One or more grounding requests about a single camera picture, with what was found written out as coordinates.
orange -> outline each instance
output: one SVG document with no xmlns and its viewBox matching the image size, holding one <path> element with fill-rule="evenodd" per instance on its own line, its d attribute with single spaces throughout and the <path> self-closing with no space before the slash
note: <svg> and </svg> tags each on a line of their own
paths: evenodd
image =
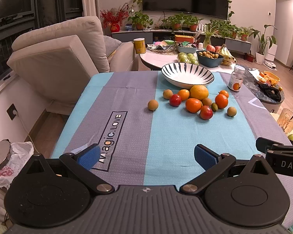
<svg viewBox="0 0 293 234">
<path fill-rule="evenodd" d="M 240 89 L 239 83 L 235 83 L 232 88 L 233 90 L 239 90 Z"/>
<path fill-rule="evenodd" d="M 192 98 L 203 100 L 208 97 L 208 89 L 204 85 L 195 85 L 190 89 Z"/>
<path fill-rule="evenodd" d="M 201 107 L 202 105 L 200 100 L 196 98 L 190 98 L 186 101 L 186 109 L 191 113 L 197 113 Z"/>
<path fill-rule="evenodd" d="M 218 105 L 219 109 L 224 109 L 228 105 L 228 99 L 225 95 L 223 94 L 218 94 L 215 97 L 215 103 Z"/>
<path fill-rule="evenodd" d="M 188 90 L 180 90 L 177 94 L 181 97 L 181 101 L 187 100 L 190 96 L 190 92 Z"/>
<path fill-rule="evenodd" d="M 228 93 L 226 90 L 221 90 L 221 91 L 219 92 L 219 94 L 223 94 L 223 95 L 225 95 L 227 98 L 229 98 L 229 93 Z"/>
</svg>

white cable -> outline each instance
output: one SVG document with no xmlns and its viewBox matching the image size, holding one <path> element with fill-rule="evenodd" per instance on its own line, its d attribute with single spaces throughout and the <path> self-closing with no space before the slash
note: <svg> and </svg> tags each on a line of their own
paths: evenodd
<svg viewBox="0 0 293 234">
<path fill-rule="evenodd" d="M 17 117 L 19 117 L 20 122 L 22 124 L 22 127 L 24 129 L 24 131 L 27 133 L 27 135 L 29 136 L 29 139 L 31 140 L 32 145 L 34 146 L 34 149 L 39 153 L 39 151 L 36 149 L 35 145 L 34 145 L 34 141 L 33 139 L 30 137 L 29 132 L 25 129 L 24 124 L 22 122 L 22 119 L 20 118 L 20 116 L 18 115 L 18 112 L 16 110 L 13 110 L 13 114 L 16 115 Z"/>
</svg>

black wall socket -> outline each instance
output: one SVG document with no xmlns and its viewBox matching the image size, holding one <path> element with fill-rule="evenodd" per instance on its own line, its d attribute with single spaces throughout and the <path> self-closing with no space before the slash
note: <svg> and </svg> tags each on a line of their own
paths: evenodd
<svg viewBox="0 0 293 234">
<path fill-rule="evenodd" d="M 6 110 L 6 112 L 8 113 L 8 115 L 9 115 L 9 117 L 10 117 L 11 120 L 13 120 L 14 117 L 16 116 L 16 115 L 13 113 L 13 110 L 17 111 L 16 108 L 15 108 L 15 105 L 14 105 L 14 104 L 12 104 L 12 105 L 8 108 L 8 110 Z"/>
</svg>

black and white striped bowl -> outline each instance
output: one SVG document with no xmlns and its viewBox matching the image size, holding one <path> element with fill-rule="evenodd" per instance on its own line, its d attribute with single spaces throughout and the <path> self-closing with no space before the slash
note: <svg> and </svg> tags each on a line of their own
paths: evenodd
<svg viewBox="0 0 293 234">
<path fill-rule="evenodd" d="M 175 62 L 162 67 L 162 74 L 171 84 L 183 89 L 191 89 L 194 85 L 208 85 L 214 81 L 214 75 L 201 66 Z"/>
</svg>

chair leg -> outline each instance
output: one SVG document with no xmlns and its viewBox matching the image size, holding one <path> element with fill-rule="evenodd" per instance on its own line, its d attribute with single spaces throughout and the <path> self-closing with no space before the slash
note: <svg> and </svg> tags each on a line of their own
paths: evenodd
<svg viewBox="0 0 293 234">
<path fill-rule="evenodd" d="M 291 69 L 293 68 L 293 65 L 292 65 L 292 67 L 290 68 L 290 70 L 289 71 L 291 71 Z"/>
</svg>

